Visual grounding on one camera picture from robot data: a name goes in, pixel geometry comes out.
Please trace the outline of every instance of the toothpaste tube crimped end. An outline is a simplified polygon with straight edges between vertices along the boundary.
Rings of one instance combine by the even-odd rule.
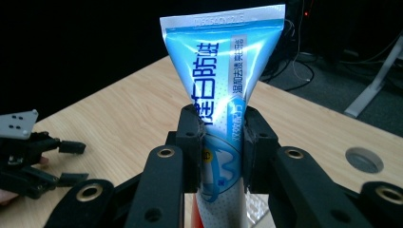
[[[163,40],[203,120],[204,227],[246,227],[241,178],[243,116],[284,24],[284,5],[160,19]]]

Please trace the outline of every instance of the dark background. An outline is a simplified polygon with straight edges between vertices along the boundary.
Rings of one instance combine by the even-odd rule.
[[[373,56],[403,27],[399,0],[1,1],[0,115],[37,109],[42,120],[163,58],[161,16],[278,3],[296,28],[307,13],[300,46],[329,63],[345,48]],[[290,25],[269,65],[296,53]]]

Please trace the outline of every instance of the wooden table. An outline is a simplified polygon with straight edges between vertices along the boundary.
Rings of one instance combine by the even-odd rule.
[[[90,179],[119,185],[143,171],[148,153],[177,129],[181,108],[188,104],[170,59],[162,58],[37,123],[34,131],[86,144],[83,155],[49,151],[50,163],[37,167],[55,176],[85,172]],[[356,192],[365,181],[403,187],[402,138],[263,83],[257,84],[249,105],[273,127],[281,145],[308,151],[335,182]],[[384,169],[367,174],[353,168],[345,152],[355,146],[375,152]],[[40,199],[15,199],[0,208],[0,226],[42,227],[68,189],[57,188]],[[190,203],[186,195],[185,227]]]

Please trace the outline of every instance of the black cable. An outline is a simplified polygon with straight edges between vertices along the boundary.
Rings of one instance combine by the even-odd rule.
[[[275,72],[273,72],[273,73],[276,73],[276,74],[273,74],[268,79],[263,80],[263,82],[266,83],[266,84],[269,84],[270,81],[272,81],[273,79],[277,78],[288,67],[288,65],[291,63],[291,59],[289,59],[289,58],[286,61],[287,61],[287,63],[285,64],[285,66],[279,72],[276,73],[276,71],[278,71],[278,67],[277,67],[277,70]]]
[[[261,75],[271,75],[274,74],[278,71],[279,68],[279,62],[276,63],[269,63],[266,68],[263,70]]]
[[[306,66],[306,67],[309,69],[309,71],[311,71],[312,76],[311,76],[311,78],[310,78],[309,80],[307,80],[304,84],[298,85],[298,86],[295,86],[295,87],[290,87],[290,88],[284,89],[284,91],[289,92],[289,91],[292,91],[292,90],[295,90],[295,89],[298,89],[298,88],[302,88],[302,87],[304,87],[304,86],[307,86],[307,85],[310,84],[310,83],[314,80],[314,78],[315,78],[314,70],[311,69],[310,66],[308,66],[308,65],[306,65],[306,64],[304,64],[304,63],[302,63],[302,62],[300,62],[300,61],[296,61],[296,62],[299,63],[299,64],[302,64],[302,65]]]

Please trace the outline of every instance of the screw hole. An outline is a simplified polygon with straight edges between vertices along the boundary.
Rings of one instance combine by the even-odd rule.
[[[288,155],[288,157],[292,159],[302,159],[303,154],[300,151],[296,150],[286,150],[285,153]]]
[[[158,156],[161,158],[169,158],[175,154],[175,151],[169,148],[158,151]]]
[[[392,188],[379,186],[375,189],[375,192],[384,200],[387,200],[394,204],[403,205],[402,193],[397,192]]]
[[[76,195],[76,199],[82,202],[91,201],[101,196],[103,190],[104,188],[101,184],[92,183],[80,189],[80,191]]]

